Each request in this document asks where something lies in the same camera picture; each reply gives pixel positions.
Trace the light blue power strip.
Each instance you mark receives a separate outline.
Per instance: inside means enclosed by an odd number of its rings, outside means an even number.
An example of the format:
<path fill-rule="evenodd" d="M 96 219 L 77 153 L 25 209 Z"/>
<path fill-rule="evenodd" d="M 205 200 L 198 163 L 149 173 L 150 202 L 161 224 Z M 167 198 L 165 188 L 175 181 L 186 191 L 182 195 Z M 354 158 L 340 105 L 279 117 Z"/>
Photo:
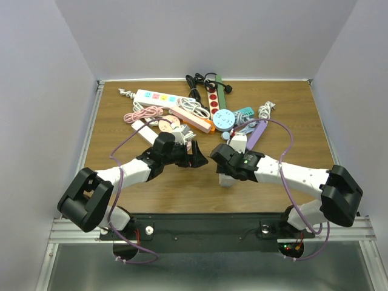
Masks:
<path fill-rule="evenodd" d="M 221 137 L 228 141 L 232 136 L 229 132 L 223 132 Z M 226 174 L 219 174 L 219 184 L 221 187 L 231 187 L 236 184 L 236 180 Z"/>

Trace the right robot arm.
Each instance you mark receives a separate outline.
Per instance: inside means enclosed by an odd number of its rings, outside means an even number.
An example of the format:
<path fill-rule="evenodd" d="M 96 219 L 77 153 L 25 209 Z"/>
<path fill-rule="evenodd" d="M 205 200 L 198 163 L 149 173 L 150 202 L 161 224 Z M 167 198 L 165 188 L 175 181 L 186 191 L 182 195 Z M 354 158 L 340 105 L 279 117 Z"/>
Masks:
<path fill-rule="evenodd" d="M 300 206 L 290 200 L 292 208 L 279 221 L 280 232 L 285 236 L 324 222 L 353 226 L 363 191 L 343 166 L 311 169 L 280 162 L 260 152 L 237 152 L 227 144 L 219 144 L 210 158 L 216 162 L 219 173 L 233 179 L 279 184 L 287 193 L 297 190 L 314 198 Z"/>

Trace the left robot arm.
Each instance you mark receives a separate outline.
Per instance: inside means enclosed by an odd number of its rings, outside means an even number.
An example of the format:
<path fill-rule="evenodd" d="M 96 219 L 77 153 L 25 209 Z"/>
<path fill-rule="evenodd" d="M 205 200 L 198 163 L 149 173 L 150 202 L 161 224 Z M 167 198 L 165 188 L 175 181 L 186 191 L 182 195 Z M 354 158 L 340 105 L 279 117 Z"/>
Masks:
<path fill-rule="evenodd" d="M 150 148 L 130 162 L 106 170 L 81 169 L 59 200 L 57 209 L 82 231 L 90 232 L 107 219 L 111 196 L 123 188 L 148 182 L 171 164 L 198 168 L 208 163 L 196 141 L 192 141 L 191 151 L 187 151 L 185 144 L 176 142 L 173 134 L 162 132 Z"/>

